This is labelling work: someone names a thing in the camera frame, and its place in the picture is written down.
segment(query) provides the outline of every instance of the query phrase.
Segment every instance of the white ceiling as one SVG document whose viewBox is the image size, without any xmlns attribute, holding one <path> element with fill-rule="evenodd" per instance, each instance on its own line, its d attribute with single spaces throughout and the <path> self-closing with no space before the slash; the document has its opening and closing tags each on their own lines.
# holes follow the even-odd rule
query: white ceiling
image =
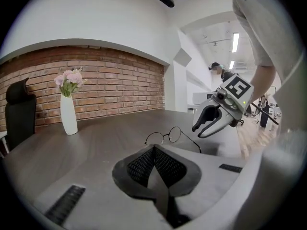
<svg viewBox="0 0 307 230">
<path fill-rule="evenodd" d="M 239 44 L 236 53 L 232 53 L 233 33 L 239 33 Z M 230 21 L 211 25 L 188 33 L 197 44 L 206 61 L 218 62 L 229 67 L 234 60 L 235 72 L 254 71 L 254 57 L 247 33 L 239 21 Z"/>
</svg>

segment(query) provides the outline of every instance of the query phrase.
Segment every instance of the brick wall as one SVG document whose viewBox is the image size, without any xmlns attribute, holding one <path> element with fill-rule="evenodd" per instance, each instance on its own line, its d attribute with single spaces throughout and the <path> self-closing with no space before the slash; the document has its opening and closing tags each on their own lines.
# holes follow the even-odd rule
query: brick wall
<svg viewBox="0 0 307 230">
<path fill-rule="evenodd" d="M 61 122 L 60 91 L 53 80 L 79 67 L 88 81 L 72 94 L 78 120 L 165 107 L 162 65 L 113 49 L 54 47 L 0 66 L 0 131 L 6 130 L 6 90 L 27 77 L 28 91 L 37 97 L 35 130 Z"/>
</svg>

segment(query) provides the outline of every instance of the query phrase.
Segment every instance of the ceiling light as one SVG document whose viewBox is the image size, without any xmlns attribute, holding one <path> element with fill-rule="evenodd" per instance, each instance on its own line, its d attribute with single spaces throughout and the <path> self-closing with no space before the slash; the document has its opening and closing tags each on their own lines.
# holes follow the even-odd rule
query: ceiling light
<svg viewBox="0 0 307 230">
<path fill-rule="evenodd" d="M 234 67 L 234 64 L 235 64 L 234 61 L 230 61 L 229 69 L 232 69 Z"/>
<path fill-rule="evenodd" d="M 235 53 L 238 49 L 239 33 L 234 33 L 234 44 L 232 45 L 232 52 Z"/>
</svg>

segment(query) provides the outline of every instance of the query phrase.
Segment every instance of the eyeglasses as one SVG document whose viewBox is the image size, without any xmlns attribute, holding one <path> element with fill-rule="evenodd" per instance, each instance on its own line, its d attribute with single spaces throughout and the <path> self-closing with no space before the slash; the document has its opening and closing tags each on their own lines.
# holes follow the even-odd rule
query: eyeglasses
<svg viewBox="0 0 307 230">
<path fill-rule="evenodd" d="M 176 126 L 176 127 L 173 127 L 171 128 L 171 130 L 169 131 L 168 134 L 166 135 L 162 135 L 160 132 L 153 132 L 151 133 L 146 141 L 145 141 L 145 145 L 147 145 L 147 141 L 149 140 L 149 143 L 150 144 L 163 144 L 164 142 L 164 136 L 168 136 L 168 139 L 170 142 L 174 143 L 176 141 L 179 140 L 180 136 L 181 136 L 181 133 L 184 134 L 186 137 L 188 137 L 185 133 L 183 133 L 181 131 L 181 129 Z M 201 148 L 199 145 L 196 144 L 195 141 L 193 141 L 190 137 L 188 137 L 190 139 L 190 141 L 192 141 L 199 149 L 200 153 L 201 153 Z"/>
</svg>

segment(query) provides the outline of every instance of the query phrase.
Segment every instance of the white vase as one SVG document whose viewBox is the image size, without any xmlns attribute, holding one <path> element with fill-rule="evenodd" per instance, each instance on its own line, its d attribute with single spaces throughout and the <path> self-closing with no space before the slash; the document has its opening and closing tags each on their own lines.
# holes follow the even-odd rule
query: white vase
<svg viewBox="0 0 307 230">
<path fill-rule="evenodd" d="M 67 135 L 78 132 L 76 113 L 71 96 L 65 97 L 61 94 L 61 118 Z"/>
</svg>

